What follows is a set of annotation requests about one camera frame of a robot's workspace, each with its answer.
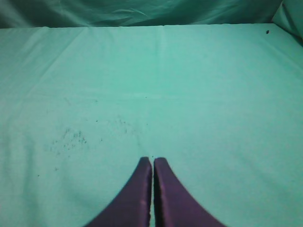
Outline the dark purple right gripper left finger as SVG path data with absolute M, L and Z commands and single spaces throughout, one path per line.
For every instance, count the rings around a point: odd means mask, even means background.
M 152 166 L 142 157 L 117 196 L 86 226 L 148 227 L 152 199 Z

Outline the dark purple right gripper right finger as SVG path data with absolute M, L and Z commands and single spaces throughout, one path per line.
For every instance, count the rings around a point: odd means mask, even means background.
M 157 227 L 223 227 L 186 190 L 164 157 L 154 160 L 154 213 Z

